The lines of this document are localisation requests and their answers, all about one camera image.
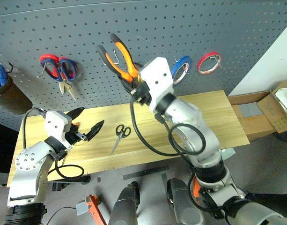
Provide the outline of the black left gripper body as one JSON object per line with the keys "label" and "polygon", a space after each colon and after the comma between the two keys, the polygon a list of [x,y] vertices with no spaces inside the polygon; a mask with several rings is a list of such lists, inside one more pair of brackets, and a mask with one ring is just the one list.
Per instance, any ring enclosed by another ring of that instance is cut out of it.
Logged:
{"label": "black left gripper body", "polygon": [[79,132],[80,122],[75,122],[71,124],[70,130],[65,133],[65,139],[69,144],[74,145],[79,141],[87,141],[88,138],[85,134]]}

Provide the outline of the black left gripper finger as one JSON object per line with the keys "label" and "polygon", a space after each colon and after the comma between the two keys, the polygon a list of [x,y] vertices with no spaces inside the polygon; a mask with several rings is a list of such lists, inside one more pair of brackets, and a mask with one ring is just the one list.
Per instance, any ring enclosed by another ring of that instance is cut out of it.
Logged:
{"label": "black left gripper finger", "polygon": [[83,111],[84,111],[84,107],[79,107],[76,109],[73,109],[71,111],[69,111],[67,113],[67,116],[69,117],[69,120],[74,120],[76,119]]}
{"label": "black left gripper finger", "polygon": [[91,130],[86,134],[86,141],[90,141],[93,137],[95,137],[99,131],[101,130],[102,126],[104,124],[104,120],[96,123]]}

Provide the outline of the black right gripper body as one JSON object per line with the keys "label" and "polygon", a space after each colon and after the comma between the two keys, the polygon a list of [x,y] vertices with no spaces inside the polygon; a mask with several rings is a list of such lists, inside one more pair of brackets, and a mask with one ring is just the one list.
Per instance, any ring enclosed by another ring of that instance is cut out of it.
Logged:
{"label": "black right gripper body", "polygon": [[151,95],[149,93],[150,89],[145,81],[139,83],[132,91],[131,96],[135,102],[143,105],[150,105]]}

